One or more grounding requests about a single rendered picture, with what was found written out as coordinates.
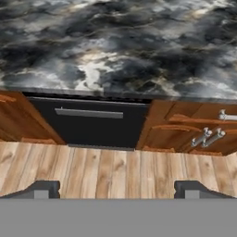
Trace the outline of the brown wooden drawer front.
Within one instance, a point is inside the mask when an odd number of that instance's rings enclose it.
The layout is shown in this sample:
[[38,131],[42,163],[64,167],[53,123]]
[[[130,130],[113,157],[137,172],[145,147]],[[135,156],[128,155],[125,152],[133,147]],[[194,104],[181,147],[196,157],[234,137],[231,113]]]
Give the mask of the brown wooden drawer front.
[[221,120],[219,111],[224,109],[227,115],[237,116],[237,105],[176,102],[166,115],[166,120],[177,122],[236,124],[237,120]]

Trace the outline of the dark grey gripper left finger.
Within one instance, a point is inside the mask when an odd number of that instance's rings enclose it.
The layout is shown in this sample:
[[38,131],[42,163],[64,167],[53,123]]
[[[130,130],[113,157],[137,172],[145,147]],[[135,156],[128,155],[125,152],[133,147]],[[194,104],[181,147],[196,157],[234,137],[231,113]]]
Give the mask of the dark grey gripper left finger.
[[60,181],[35,181],[27,188],[0,196],[0,199],[54,199],[59,198]]

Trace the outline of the black dishwasher door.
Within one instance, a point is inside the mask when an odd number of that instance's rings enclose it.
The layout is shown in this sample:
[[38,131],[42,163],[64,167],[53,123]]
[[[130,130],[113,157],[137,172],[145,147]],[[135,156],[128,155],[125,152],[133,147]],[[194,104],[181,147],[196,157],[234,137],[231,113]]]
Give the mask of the black dishwasher door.
[[[29,96],[28,99],[47,123],[68,145],[87,147],[136,147],[148,112],[148,103],[126,101],[80,100]],[[62,116],[55,108],[123,112],[123,118],[88,118]]]

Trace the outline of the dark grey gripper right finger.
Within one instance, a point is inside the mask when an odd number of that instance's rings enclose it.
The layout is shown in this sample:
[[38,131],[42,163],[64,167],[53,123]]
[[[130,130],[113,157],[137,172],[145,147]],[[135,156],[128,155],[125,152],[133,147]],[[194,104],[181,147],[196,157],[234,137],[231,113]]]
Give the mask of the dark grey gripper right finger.
[[206,188],[200,181],[175,181],[174,189],[175,199],[232,199],[231,195]]

